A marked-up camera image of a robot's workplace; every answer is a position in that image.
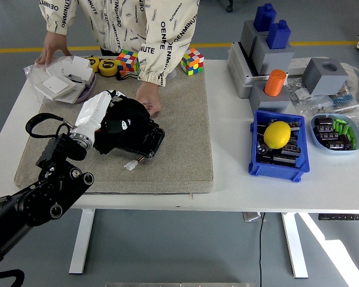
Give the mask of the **person's left hand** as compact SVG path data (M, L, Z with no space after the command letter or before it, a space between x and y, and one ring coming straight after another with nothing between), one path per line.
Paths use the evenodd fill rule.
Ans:
M159 86L143 81L137 89L136 100L144 105L151 117L155 117L162 108Z

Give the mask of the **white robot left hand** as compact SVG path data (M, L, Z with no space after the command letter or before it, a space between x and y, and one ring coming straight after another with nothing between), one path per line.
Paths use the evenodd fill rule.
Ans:
M105 90L84 102L71 130L71 138L90 149L95 142L95 131L100 129L111 100L121 96L124 94L118 90Z

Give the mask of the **person's right hand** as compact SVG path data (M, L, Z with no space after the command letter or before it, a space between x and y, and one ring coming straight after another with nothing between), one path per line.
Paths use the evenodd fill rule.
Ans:
M48 31L44 39L42 52L36 59L35 64L51 64L55 52L59 50L63 53L64 56L72 56L67 47L66 36Z

